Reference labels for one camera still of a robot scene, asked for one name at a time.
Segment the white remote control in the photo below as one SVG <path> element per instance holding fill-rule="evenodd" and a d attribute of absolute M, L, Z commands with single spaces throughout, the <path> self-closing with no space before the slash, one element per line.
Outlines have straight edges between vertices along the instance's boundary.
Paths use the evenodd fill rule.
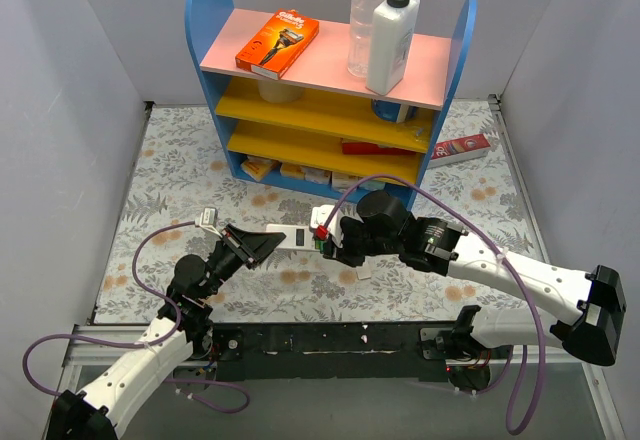
<path fill-rule="evenodd" d="M 276 248 L 277 250 L 291 250 L 314 252 L 314 236 L 309 226 L 305 225 L 284 225 L 267 224 L 266 232 L 279 232 L 286 235 L 286 239 Z"/>

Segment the white remote battery cover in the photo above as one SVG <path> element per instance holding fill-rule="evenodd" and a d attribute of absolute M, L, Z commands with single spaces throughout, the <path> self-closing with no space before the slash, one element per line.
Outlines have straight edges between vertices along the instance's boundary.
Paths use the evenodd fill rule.
<path fill-rule="evenodd" d="M 366 280 L 371 277 L 371 269 L 368 265 L 356 267 L 355 270 L 359 280 Z"/>

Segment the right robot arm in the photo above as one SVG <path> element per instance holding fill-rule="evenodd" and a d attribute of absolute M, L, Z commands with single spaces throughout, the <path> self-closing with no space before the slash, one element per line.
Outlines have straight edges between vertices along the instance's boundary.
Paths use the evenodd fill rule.
<path fill-rule="evenodd" d="M 542 343 L 598 366 L 612 366 L 626 300 L 619 273 L 557 267 L 491 247 L 469 228 L 416 217 L 384 190 L 360 199 L 353 217 L 330 205 L 312 210 L 310 228 L 321 253 L 350 267 L 369 257 L 394 255 L 420 272 L 471 281 L 525 301 L 505 311 L 465 307 L 438 347 L 475 357 L 483 350 Z"/>

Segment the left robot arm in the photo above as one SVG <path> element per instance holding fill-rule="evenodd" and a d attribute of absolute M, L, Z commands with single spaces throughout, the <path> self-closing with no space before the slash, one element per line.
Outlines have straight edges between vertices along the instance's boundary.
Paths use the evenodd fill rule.
<path fill-rule="evenodd" d="M 286 239 L 282 232 L 246 232 L 231 224 L 218 233 L 206 259 L 181 257 L 164 305 L 141 337 L 102 376 L 54 401 L 48 439 L 118 439 L 169 374 L 182 362 L 205 358 L 213 346 L 205 300 L 239 269 L 258 267 Z"/>

